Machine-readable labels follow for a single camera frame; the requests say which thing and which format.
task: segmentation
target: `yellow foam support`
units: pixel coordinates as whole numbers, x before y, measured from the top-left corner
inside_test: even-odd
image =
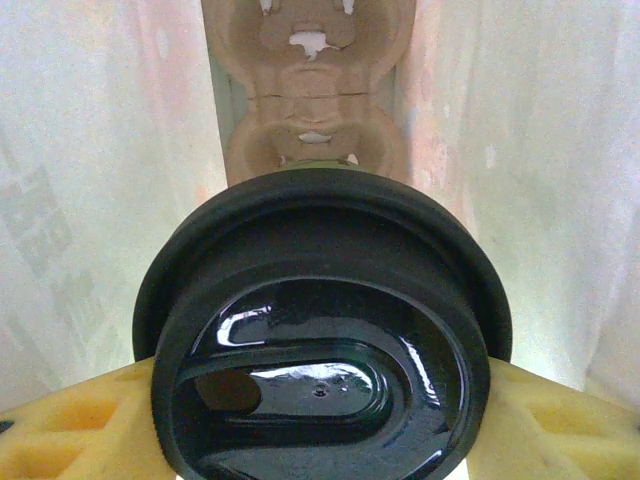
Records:
[[[1,480],[175,480],[151,417],[152,360],[0,414]]]
[[[0,480],[174,480],[151,417],[152,360],[0,414]],[[491,360],[471,480],[640,480],[640,415]]]
[[[640,480],[640,415],[491,359],[471,480]]]

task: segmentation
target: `tan plastic part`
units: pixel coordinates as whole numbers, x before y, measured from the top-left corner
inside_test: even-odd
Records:
[[[1,413],[15,423],[0,434],[0,480],[174,480],[151,416],[152,361]],[[640,415],[499,360],[491,372],[471,480],[640,480]]]
[[[0,414],[0,480],[175,480],[151,417],[152,360]]]
[[[405,140],[376,93],[408,45],[415,0],[356,0],[350,13],[342,0],[273,0],[264,11],[258,0],[203,0],[202,8],[209,51],[249,100],[225,152],[230,185],[286,162],[350,154],[368,171],[408,181]],[[309,55],[293,41],[301,33],[324,35],[326,48]],[[307,133],[330,138],[299,138]]]
[[[640,415],[491,360],[471,480],[640,480]]]

